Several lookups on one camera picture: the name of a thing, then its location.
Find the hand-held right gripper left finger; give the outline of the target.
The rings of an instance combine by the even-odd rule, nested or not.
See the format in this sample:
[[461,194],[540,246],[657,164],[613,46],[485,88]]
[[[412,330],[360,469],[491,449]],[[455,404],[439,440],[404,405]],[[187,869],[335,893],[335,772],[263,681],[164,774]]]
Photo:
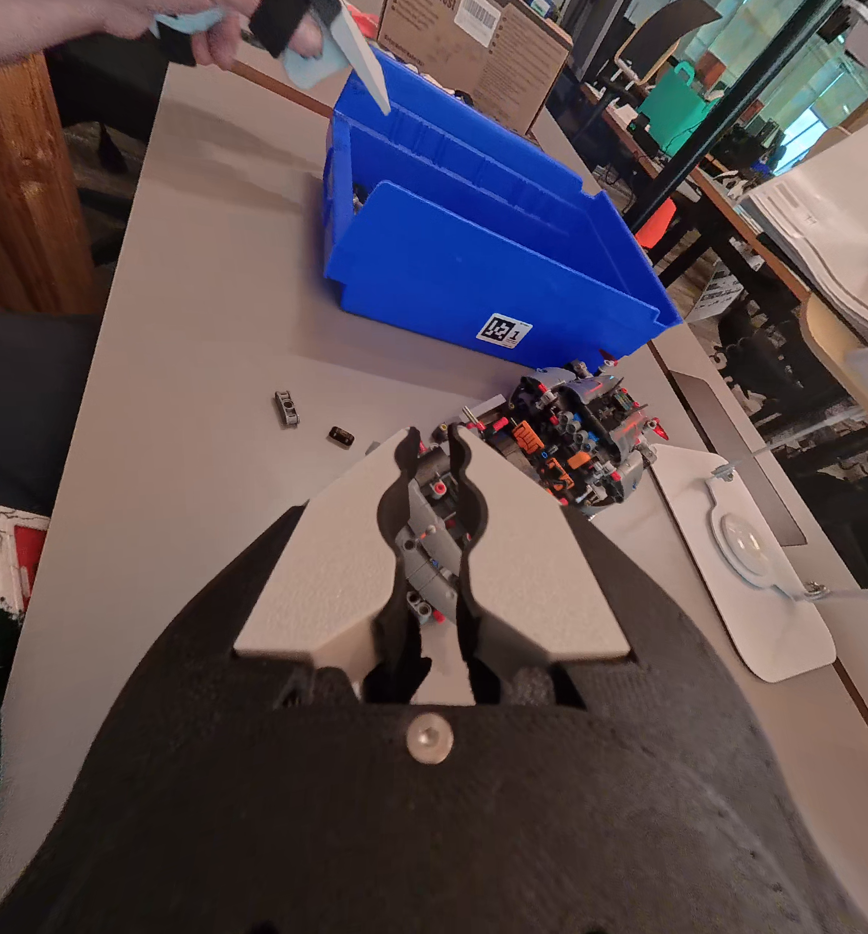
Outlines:
[[304,506],[233,649],[339,669],[369,702],[406,704],[430,671],[396,539],[420,451],[405,428]]

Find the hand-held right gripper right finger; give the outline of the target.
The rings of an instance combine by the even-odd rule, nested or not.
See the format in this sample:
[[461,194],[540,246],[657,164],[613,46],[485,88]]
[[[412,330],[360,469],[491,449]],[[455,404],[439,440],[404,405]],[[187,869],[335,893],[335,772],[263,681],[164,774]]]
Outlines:
[[456,635],[476,704],[501,701],[523,670],[621,662],[631,647],[576,531],[573,507],[463,425],[449,429],[456,516],[470,540]]

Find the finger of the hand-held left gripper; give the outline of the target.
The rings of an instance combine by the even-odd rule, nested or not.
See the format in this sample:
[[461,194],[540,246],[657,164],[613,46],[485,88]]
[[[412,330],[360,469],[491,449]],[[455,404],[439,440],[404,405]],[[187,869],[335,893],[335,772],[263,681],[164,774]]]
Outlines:
[[381,64],[345,2],[326,2],[326,29],[376,105],[388,116],[391,103]]

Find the grey lego sub-assembly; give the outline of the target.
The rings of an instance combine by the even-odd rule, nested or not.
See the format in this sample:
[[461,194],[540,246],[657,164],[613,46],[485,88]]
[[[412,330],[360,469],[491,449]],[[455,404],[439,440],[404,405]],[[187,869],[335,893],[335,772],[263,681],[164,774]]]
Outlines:
[[407,579],[409,607],[418,622],[456,622],[463,554],[470,534],[458,518],[459,484],[452,473],[451,423],[421,443],[408,485],[409,519],[396,542]]

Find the lego car model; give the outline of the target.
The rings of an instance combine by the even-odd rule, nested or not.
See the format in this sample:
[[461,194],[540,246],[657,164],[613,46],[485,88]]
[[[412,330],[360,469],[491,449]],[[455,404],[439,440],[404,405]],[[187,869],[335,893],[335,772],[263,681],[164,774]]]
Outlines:
[[508,396],[465,407],[474,431],[562,505],[588,518],[622,504],[669,436],[623,385],[618,363],[592,372],[576,359],[521,376]]

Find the blue plastic bin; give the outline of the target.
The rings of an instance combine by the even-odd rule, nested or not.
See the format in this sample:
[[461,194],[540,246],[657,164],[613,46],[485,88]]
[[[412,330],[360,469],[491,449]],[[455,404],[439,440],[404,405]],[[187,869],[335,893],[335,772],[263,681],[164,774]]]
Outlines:
[[592,367],[683,319],[607,193],[375,52],[327,131],[325,278],[363,318],[530,367]]

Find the person's left forearm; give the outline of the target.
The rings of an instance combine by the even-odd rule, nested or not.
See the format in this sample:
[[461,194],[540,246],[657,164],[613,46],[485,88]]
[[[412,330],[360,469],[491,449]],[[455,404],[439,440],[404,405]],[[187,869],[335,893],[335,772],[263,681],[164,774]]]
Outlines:
[[0,64],[102,31],[98,2],[0,1]]

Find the lego instruction booklet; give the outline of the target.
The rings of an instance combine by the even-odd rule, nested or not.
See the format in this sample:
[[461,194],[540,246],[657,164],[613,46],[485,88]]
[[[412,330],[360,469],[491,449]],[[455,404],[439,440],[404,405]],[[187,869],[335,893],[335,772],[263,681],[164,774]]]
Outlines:
[[740,201],[838,312],[868,329],[868,125]]

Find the brown cardboard box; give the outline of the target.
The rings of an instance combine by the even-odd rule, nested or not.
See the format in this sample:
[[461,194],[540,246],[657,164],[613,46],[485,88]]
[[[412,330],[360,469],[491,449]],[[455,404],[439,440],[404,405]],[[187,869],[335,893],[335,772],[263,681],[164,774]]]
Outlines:
[[573,47],[521,1],[386,1],[378,42],[518,134],[531,129]]

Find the white book stand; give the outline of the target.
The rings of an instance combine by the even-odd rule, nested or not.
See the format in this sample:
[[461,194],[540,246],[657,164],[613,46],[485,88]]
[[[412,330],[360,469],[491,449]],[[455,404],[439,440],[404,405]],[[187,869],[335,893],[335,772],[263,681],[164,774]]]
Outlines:
[[746,667],[767,683],[840,662],[868,680],[868,604],[798,601],[806,583],[857,591],[849,567],[697,342],[677,356],[648,344],[698,445],[669,426],[653,480],[679,527],[721,623]]

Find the green plastic case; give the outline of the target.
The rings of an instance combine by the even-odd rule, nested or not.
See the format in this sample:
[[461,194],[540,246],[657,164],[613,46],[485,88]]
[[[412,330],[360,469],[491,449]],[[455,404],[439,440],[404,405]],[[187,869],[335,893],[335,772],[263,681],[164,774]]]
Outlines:
[[703,89],[694,66],[680,62],[645,97],[638,119],[647,119],[650,137],[664,155],[673,157],[722,96],[723,90]]

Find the printed paper sheet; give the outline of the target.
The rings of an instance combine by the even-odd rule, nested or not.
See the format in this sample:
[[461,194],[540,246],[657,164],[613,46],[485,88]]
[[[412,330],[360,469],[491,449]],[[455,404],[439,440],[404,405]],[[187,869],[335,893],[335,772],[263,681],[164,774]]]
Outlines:
[[691,324],[720,316],[744,292],[744,286],[722,261],[715,263],[706,287],[685,321]]

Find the person's dark trousers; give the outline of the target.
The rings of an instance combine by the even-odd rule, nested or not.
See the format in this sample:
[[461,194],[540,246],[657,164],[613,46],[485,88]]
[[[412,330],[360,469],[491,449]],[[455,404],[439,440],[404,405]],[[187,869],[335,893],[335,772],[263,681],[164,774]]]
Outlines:
[[0,310],[0,506],[52,515],[101,323]]

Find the black metal pole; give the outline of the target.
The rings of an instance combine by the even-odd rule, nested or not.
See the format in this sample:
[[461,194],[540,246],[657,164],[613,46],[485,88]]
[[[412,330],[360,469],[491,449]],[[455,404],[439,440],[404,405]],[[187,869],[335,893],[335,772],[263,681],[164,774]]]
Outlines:
[[687,179],[713,144],[732,126],[793,54],[839,5],[838,1],[804,1],[778,30],[732,88],[710,111],[683,146],[662,167],[650,186],[627,210],[624,221],[637,234],[657,209]]

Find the wooden desk with black legs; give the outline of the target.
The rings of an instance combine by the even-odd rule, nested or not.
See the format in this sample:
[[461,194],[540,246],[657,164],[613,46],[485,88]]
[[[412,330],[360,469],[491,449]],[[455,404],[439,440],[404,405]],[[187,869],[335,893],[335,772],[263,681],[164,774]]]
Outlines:
[[[607,108],[581,134],[595,142],[608,134],[615,155],[607,165],[617,170],[631,191],[629,212],[662,170],[629,132],[627,123]],[[726,264],[745,296],[768,317],[794,316],[810,296],[809,287],[721,192],[715,179],[695,168],[670,195],[675,205],[665,233],[649,248],[653,265],[663,264],[660,278],[670,286],[688,274],[708,252]]]

